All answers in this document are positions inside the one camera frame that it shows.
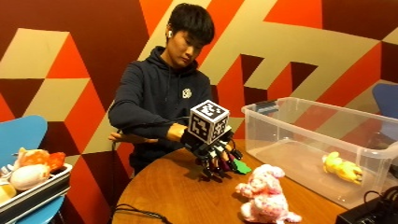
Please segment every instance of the wooden table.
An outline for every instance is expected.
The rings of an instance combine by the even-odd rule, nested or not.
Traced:
[[[236,140],[243,161],[252,169],[263,164],[245,152],[244,140]],[[163,214],[173,224],[245,223],[240,207],[248,199],[236,193],[239,183],[248,183],[249,174],[227,174],[223,182],[200,179],[196,157],[180,149],[156,160],[134,178],[119,200],[136,208]],[[291,211],[303,216],[303,224],[335,224],[346,209],[304,188],[288,177],[281,178]],[[119,211],[114,224],[159,223],[161,220],[140,213]]]

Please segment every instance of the green object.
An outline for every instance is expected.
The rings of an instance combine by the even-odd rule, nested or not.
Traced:
[[[245,162],[239,161],[237,159],[235,159],[235,163],[237,165],[237,172],[240,174],[247,175],[252,171],[251,167],[247,165]]]

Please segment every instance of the person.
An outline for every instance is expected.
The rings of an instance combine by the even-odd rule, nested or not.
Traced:
[[[108,139],[130,142],[135,150],[130,164],[135,175],[157,158],[183,148],[191,108],[212,100],[211,79],[199,70],[197,57],[215,38],[215,23],[207,9],[179,4],[165,27],[165,48],[124,71],[110,123],[120,131]]]

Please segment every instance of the black hair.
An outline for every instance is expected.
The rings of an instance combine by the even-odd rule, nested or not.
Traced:
[[[169,25],[173,33],[187,31],[203,45],[211,44],[215,38],[215,24],[207,9],[199,5],[179,4],[171,15]]]

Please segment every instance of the wall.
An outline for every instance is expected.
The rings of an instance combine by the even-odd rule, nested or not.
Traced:
[[[107,109],[127,64],[164,44],[183,1],[0,0],[0,121],[39,114],[43,148],[74,165],[63,206],[67,223],[106,223],[112,197],[114,128]],[[370,90],[398,82],[394,0],[196,0],[217,38],[199,58],[217,102],[244,138],[244,105],[293,96],[378,113]],[[119,197],[131,168],[116,145]]]

